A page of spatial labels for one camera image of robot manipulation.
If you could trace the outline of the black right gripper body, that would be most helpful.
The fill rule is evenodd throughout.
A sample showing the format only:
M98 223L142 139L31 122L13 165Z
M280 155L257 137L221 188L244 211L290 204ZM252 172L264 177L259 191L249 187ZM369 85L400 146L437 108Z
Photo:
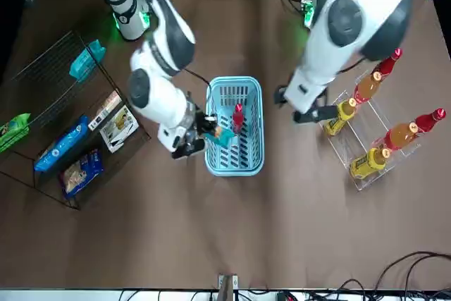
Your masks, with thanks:
M199 106L194 106L194 126L198 136L212 133L212 116L205 114Z

